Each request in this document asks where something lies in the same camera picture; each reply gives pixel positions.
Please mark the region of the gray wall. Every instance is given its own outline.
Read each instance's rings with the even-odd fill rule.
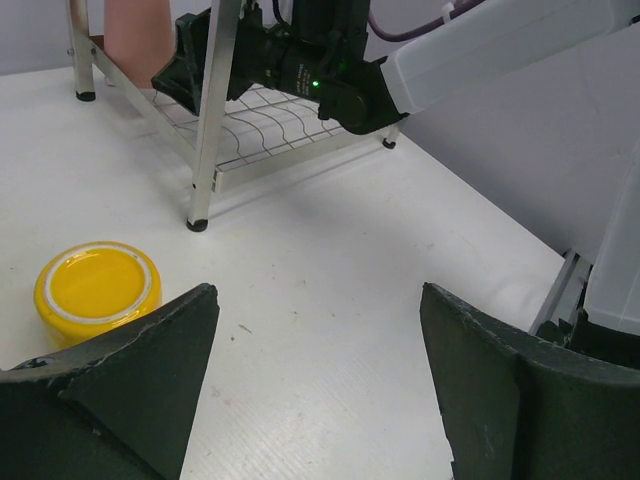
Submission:
[[[102,2],[89,1],[99,30]],[[401,31],[443,3],[372,0],[372,8]],[[207,5],[172,1],[175,16]],[[69,64],[66,28],[62,0],[3,1],[0,74]],[[442,101],[405,132],[554,249],[593,258],[640,136],[639,47],[638,27],[589,42]],[[372,36],[368,55],[393,48]]]

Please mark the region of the black rubber foot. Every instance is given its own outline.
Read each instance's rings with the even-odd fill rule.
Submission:
[[[81,102],[93,102],[96,99],[96,92],[76,92],[76,98]]]
[[[209,220],[196,220],[195,223],[191,223],[189,220],[187,220],[187,228],[192,232],[204,232],[208,226]]]

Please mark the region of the wire rack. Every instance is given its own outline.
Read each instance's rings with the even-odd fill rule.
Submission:
[[[152,101],[195,148],[198,117],[161,93]],[[227,172],[344,132],[334,120],[319,120],[316,104],[254,86],[226,103],[217,168]]]

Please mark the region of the rack leg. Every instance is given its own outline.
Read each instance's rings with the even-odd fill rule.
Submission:
[[[67,18],[73,52],[76,98],[82,102],[96,99],[93,86],[93,59],[89,43],[89,11],[87,0],[67,0]]]
[[[193,190],[187,219],[187,227],[193,232],[206,230],[209,223],[209,203],[242,3],[242,0],[212,0],[196,158],[193,163]]]
[[[393,150],[394,148],[396,148],[396,140],[398,140],[400,130],[402,129],[402,126],[405,122],[406,120],[402,119],[398,123],[391,125],[387,137],[382,140],[382,145],[384,145],[385,148],[388,148],[389,150]]]

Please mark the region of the yellow round object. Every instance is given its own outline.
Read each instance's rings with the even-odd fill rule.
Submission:
[[[158,308],[160,275],[136,248],[86,243],[47,264],[36,282],[34,301],[56,344],[67,348]]]

